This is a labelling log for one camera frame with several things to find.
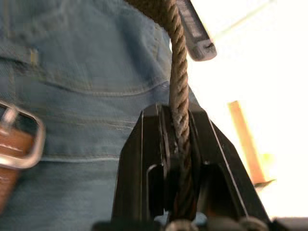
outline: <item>silver metal buckle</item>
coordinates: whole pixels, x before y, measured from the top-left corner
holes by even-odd
[[[0,107],[6,108],[6,111],[2,116],[2,120],[0,121],[1,135],[8,135],[10,133],[12,125],[14,124],[18,114],[33,119],[38,126],[38,130],[34,138],[34,145],[31,148],[30,153],[24,157],[15,157],[5,153],[0,153],[0,166],[15,169],[26,169],[33,167],[41,159],[44,148],[46,130],[43,122],[35,115],[13,105],[9,105],[1,100]]]

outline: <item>rope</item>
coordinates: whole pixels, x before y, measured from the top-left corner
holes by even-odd
[[[169,104],[178,142],[181,173],[178,192],[169,219],[193,220],[196,215],[196,198],[193,191],[189,139],[187,52],[176,0],[125,1],[163,27],[171,38],[172,66]]]

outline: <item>denim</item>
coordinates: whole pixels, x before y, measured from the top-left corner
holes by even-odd
[[[142,109],[168,104],[170,70],[166,32],[123,0],[0,0],[0,99],[47,131],[0,230],[83,231],[109,220],[121,149]]]

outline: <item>belt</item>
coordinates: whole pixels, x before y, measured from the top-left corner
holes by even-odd
[[[0,214],[17,182],[19,171],[33,167],[41,158],[45,142],[43,122],[33,114],[0,101],[5,112],[0,121]],[[35,135],[14,127],[18,116],[25,116],[37,124]]]

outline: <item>belt loop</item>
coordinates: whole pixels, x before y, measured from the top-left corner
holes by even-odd
[[[7,40],[0,41],[0,58],[37,66],[39,64],[38,54],[36,49],[20,46]]]
[[[9,39],[11,36],[10,29],[10,7],[9,0],[3,0],[3,32],[5,39]]]

